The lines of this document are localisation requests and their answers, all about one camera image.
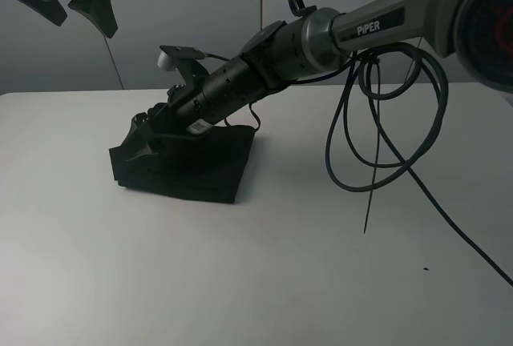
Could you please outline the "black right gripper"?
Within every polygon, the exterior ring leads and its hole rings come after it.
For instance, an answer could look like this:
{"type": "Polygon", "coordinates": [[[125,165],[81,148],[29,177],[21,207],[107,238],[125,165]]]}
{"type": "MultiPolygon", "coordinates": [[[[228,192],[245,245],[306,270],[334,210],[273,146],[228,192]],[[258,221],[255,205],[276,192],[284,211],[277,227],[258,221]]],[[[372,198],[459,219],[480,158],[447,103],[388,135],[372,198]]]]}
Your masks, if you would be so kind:
{"type": "Polygon", "coordinates": [[[135,115],[129,132],[120,145],[120,158],[123,162],[139,158],[152,158],[149,142],[197,141],[199,135],[187,132],[184,116],[179,109],[200,93],[194,85],[175,85],[167,91],[167,101],[157,103],[146,112],[135,115]]]}

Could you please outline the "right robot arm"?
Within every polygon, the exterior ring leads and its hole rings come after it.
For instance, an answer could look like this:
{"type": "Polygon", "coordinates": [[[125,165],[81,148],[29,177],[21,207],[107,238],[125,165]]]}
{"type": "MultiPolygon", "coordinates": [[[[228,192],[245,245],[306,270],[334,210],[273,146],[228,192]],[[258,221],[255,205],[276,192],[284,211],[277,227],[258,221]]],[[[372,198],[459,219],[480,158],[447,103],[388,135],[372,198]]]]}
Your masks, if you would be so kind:
{"type": "Polygon", "coordinates": [[[203,51],[162,46],[160,68],[178,71],[184,83],[133,118],[122,144],[127,157],[182,155],[242,107],[316,74],[336,74],[353,59],[408,51],[415,37],[441,57],[456,54],[484,85],[512,90],[512,0],[376,0],[349,13],[302,0],[289,6],[293,22],[266,26],[214,71],[204,68],[203,51]]]}

